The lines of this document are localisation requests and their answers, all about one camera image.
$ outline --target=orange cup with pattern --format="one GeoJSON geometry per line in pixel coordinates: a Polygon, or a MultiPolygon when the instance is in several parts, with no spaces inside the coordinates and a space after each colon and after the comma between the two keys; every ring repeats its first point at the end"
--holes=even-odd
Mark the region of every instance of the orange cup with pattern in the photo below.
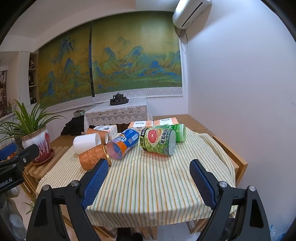
{"type": "Polygon", "coordinates": [[[109,166],[111,166],[110,157],[103,144],[97,145],[79,154],[80,165],[86,171],[93,169],[101,158],[106,159],[109,166]]]}

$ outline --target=tissue box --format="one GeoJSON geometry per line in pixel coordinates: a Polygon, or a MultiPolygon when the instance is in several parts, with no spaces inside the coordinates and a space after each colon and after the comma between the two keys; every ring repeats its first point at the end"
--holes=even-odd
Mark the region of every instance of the tissue box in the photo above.
{"type": "Polygon", "coordinates": [[[130,125],[128,127],[134,128],[135,130],[137,130],[140,133],[144,128],[153,127],[153,121],[152,120],[133,121],[130,123],[130,125]]]}
{"type": "Polygon", "coordinates": [[[175,124],[179,124],[179,122],[175,117],[154,121],[154,126],[175,125],[175,124]]]}
{"type": "Polygon", "coordinates": [[[112,140],[117,134],[117,125],[112,126],[96,126],[95,130],[108,132],[108,140],[112,140]]]}

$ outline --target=metal screw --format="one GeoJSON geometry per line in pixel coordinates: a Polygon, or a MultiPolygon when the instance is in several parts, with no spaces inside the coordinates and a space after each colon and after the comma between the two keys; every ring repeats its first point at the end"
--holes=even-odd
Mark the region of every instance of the metal screw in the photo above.
{"type": "Polygon", "coordinates": [[[42,190],[43,191],[47,191],[49,189],[49,185],[44,185],[43,187],[42,187],[42,190]]]}
{"type": "Polygon", "coordinates": [[[227,187],[227,183],[224,181],[219,182],[219,185],[220,185],[220,187],[223,187],[223,188],[227,187]]]}
{"type": "Polygon", "coordinates": [[[77,181],[77,180],[74,180],[71,182],[72,187],[76,187],[78,184],[79,184],[79,181],[77,181]]]}
{"type": "Polygon", "coordinates": [[[256,188],[254,186],[249,186],[249,189],[251,192],[255,192],[256,191],[256,188]]]}

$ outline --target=dark object on floor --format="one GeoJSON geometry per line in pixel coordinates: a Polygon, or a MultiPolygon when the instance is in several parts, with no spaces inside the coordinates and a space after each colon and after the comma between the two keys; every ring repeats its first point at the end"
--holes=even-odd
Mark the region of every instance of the dark object on floor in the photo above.
{"type": "Polygon", "coordinates": [[[140,233],[135,233],[131,236],[132,241],[143,241],[143,236],[140,233]]]}
{"type": "Polygon", "coordinates": [[[118,228],[116,241],[131,241],[131,229],[118,228]]]}
{"type": "Polygon", "coordinates": [[[84,131],[84,115],[73,117],[64,127],[61,136],[70,134],[71,136],[81,135],[84,131]]]}
{"type": "Polygon", "coordinates": [[[116,241],[143,241],[143,236],[140,233],[131,235],[130,228],[118,228],[116,241]]]}
{"type": "Polygon", "coordinates": [[[119,105],[128,103],[129,99],[124,97],[123,94],[117,93],[113,96],[113,99],[110,99],[110,105],[119,105]]]}

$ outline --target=small table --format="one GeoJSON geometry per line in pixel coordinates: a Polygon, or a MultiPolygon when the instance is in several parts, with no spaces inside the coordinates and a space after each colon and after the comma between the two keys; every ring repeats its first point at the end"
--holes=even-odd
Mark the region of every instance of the small table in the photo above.
{"type": "Polygon", "coordinates": [[[116,125],[128,124],[132,121],[150,121],[152,115],[145,98],[130,99],[127,104],[110,105],[101,103],[84,114],[84,131],[89,125],[116,125]]]}

